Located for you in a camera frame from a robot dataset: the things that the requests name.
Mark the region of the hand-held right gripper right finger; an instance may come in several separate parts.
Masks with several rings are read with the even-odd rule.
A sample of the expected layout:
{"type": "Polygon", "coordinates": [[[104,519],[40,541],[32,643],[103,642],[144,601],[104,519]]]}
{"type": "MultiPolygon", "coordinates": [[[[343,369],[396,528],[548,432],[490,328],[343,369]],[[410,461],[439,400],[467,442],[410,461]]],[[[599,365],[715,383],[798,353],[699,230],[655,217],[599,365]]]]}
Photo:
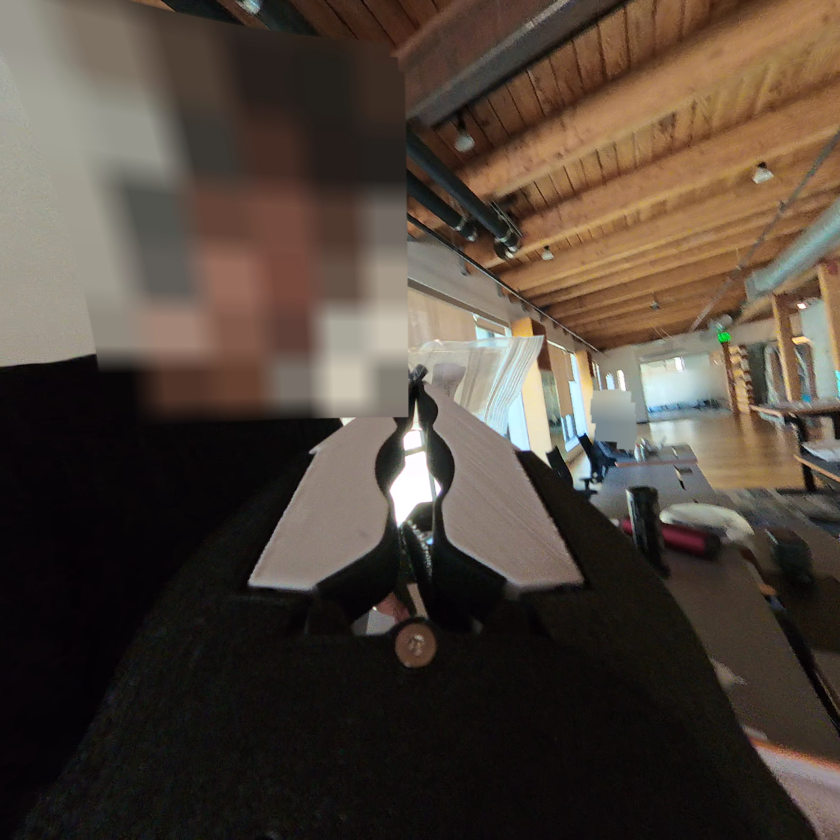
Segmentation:
{"type": "Polygon", "coordinates": [[[498,574],[507,592],[582,585],[585,578],[505,437],[439,385],[419,384],[416,409],[438,484],[440,546],[498,574]]]}

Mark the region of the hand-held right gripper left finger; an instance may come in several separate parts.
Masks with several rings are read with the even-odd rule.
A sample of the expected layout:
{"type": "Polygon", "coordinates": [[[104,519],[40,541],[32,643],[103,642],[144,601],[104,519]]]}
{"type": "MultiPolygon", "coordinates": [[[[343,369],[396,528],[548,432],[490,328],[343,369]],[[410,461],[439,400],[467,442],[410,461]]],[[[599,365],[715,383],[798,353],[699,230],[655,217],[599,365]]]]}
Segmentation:
{"type": "Polygon", "coordinates": [[[355,418],[311,450],[250,586],[315,592],[381,542],[391,513],[375,460],[396,429],[391,417],[355,418]]]}

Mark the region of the clear bag black parts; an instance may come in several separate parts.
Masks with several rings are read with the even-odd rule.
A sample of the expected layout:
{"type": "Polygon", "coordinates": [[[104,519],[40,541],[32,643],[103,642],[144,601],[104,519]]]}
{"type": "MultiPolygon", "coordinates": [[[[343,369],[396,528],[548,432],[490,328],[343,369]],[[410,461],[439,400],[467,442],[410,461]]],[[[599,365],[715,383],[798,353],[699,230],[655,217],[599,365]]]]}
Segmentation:
{"type": "Polygon", "coordinates": [[[541,336],[433,340],[409,349],[407,360],[411,369],[426,368],[427,384],[506,436],[511,405],[542,346],[541,336]]]}

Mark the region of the neighbouring grey desk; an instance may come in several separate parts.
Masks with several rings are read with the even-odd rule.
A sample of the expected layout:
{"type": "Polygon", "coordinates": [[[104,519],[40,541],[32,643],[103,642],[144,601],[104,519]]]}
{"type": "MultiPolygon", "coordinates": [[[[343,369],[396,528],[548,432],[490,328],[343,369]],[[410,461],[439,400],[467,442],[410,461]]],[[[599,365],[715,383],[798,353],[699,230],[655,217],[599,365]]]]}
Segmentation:
{"type": "Polygon", "coordinates": [[[620,460],[608,470],[603,483],[603,488],[610,490],[636,486],[653,487],[662,500],[672,501],[706,499],[716,493],[687,444],[665,445],[645,458],[620,460]]]}

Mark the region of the dark red cylinder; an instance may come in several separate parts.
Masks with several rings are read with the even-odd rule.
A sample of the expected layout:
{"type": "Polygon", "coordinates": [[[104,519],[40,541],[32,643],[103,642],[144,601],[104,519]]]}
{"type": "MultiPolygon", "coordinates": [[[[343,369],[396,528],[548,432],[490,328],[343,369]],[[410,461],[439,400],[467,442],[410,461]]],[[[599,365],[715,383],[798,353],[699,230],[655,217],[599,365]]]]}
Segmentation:
{"type": "Polygon", "coordinates": [[[660,537],[659,555],[662,558],[666,550],[673,550],[702,560],[714,560],[721,551],[721,538],[713,532],[659,520],[655,526],[660,537]]]}

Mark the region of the person's black clothing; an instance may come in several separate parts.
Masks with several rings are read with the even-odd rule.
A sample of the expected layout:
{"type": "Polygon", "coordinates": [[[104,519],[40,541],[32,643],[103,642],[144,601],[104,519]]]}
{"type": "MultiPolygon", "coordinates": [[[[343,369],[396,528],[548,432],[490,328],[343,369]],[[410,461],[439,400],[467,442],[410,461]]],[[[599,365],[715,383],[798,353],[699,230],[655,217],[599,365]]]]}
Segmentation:
{"type": "Polygon", "coordinates": [[[155,422],[94,355],[2,368],[2,838],[68,762],[161,588],[339,419],[155,422]]]}

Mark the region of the black device green display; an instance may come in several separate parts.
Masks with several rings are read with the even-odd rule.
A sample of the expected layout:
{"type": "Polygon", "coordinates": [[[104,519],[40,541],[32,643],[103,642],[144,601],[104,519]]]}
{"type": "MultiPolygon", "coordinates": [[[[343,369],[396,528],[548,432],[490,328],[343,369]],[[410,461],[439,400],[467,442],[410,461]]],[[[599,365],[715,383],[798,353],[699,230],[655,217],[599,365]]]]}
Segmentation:
{"type": "Polygon", "coordinates": [[[790,528],[772,526],[764,530],[771,558],[780,575],[791,585],[815,582],[812,551],[806,541],[790,528]]]}

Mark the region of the grey ceiling pipes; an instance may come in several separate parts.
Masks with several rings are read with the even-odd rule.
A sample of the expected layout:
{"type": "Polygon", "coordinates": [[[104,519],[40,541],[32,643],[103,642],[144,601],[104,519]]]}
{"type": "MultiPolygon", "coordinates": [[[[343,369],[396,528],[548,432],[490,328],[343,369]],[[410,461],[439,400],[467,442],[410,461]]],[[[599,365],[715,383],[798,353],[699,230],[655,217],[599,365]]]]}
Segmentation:
{"type": "Polygon", "coordinates": [[[417,178],[408,178],[406,181],[411,196],[462,238],[474,241],[476,237],[472,234],[479,224],[494,238],[494,249],[498,257],[503,260],[512,259],[518,254],[522,245],[522,231],[509,214],[497,203],[485,203],[474,194],[411,128],[406,128],[406,152],[413,163],[445,194],[456,200],[465,213],[458,214],[452,208],[444,209],[443,199],[433,197],[431,188],[417,178]]]}

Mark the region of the silver ventilation duct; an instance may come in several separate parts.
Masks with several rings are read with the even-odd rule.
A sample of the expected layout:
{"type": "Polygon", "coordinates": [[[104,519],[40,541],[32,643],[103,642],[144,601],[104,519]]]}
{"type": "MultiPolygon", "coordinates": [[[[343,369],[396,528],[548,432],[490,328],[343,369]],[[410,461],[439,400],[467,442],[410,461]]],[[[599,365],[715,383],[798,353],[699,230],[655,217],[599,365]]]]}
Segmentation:
{"type": "Polygon", "coordinates": [[[744,281],[748,302],[772,293],[777,287],[803,271],[814,267],[839,246],[839,199],[829,206],[793,244],[765,268],[756,270],[744,281]]]}

